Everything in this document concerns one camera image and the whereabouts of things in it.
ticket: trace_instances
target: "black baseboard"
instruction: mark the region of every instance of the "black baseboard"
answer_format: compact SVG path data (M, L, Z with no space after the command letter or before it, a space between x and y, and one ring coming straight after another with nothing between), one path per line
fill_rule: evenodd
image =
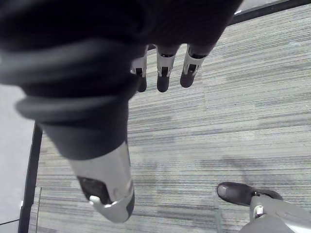
M250 19L254 19L261 16L266 16L279 11L288 10L294 7L302 6L311 3L311 0L288 0L276 4L268 4L267 6L261 6L258 9L250 9L247 12L241 12L232 18L229 25L241 23Z
M39 165L39 155L42 141L42 130L35 124L33 141L30 150L26 184L24 192L24 203L20 210L18 233L28 233L31 206L34 203L35 184Z

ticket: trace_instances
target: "striped carpet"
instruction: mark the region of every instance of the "striped carpet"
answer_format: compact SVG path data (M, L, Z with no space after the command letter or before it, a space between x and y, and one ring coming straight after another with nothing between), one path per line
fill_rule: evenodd
M223 181L311 211L310 18L305 5L228 27L188 89L179 84L186 46L166 93L149 51L147 90L130 101L133 216L114 224L95 212L44 134L36 232L234 233L248 208L215 196Z

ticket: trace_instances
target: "gray wall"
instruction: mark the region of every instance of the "gray wall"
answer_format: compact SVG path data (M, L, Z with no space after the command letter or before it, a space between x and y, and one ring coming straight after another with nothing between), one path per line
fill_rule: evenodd
M14 109L22 97L19 88L0 85L0 224L19 219L24 197L34 122Z

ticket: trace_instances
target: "silver metal joint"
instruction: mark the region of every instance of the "silver metal joint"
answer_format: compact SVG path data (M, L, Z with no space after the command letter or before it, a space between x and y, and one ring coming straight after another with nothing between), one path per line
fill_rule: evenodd
M202 66L202 63L204 62L205 57L203 58L193 58L189 54L190 46L187 45L187 51L185 55L185 61L184 61L184 73L188 74L189 66L195 65L195 70L192 75L195 75L198 69Z

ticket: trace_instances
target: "robotic arm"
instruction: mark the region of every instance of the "robotic arm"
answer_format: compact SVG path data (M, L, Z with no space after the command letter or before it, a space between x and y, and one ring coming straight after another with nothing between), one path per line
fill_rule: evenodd
M189 87L241 1L1 1L0 83L22 88L17 110L46 132L107 219L124 222L134 209L128 101L146 89L146 46L157 46L164 92L187 43Z

